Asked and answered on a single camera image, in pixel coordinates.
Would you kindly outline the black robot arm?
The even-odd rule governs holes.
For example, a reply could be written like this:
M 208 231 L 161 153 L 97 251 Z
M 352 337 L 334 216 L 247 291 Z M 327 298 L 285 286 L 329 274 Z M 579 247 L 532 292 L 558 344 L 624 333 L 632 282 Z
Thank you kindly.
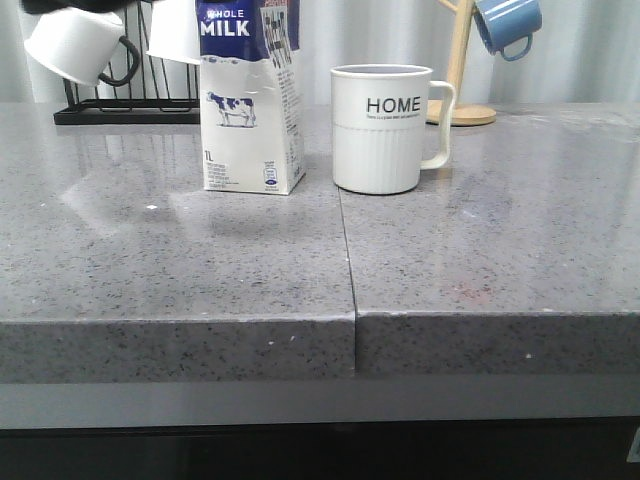
M 44 15 L 74 8 L 90 13 L 113 13 L 137 3 L 137 0 L 21 0 L 21 9 L 29 15 Z

